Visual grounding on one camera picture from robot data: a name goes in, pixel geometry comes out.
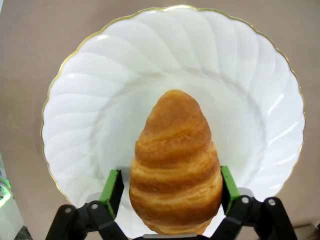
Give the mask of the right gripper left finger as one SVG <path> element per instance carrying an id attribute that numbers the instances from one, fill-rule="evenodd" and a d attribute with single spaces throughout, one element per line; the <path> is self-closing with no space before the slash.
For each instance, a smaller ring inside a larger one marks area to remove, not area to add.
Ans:
<path id="1" fill-rule="evenodd" d="M 84 240 L 88 233 L 98 232 L 103 240 L 127 240 L 115 222 L 123 191 L 122 172 L 112 169 L 99 200 L 87 202 L 80 208 L 71 204 L 58 208 L 46 239 Z"/>

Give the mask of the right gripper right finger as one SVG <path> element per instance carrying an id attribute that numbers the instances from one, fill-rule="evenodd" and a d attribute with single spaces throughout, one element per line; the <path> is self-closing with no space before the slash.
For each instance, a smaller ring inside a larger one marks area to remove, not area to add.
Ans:
<path id="1" fill-rule="evenodd" d="M 261 240 L 296 240 L 293 225 L 282 201 L 268 197 L 259 201 L 253 196 L 240 194 L 226 165 L 220 167 L 222 175 L 222 208 L 225 218 L 210 237 L 203 240 L 235 240 L 242 227 L 251 227 Z"/>

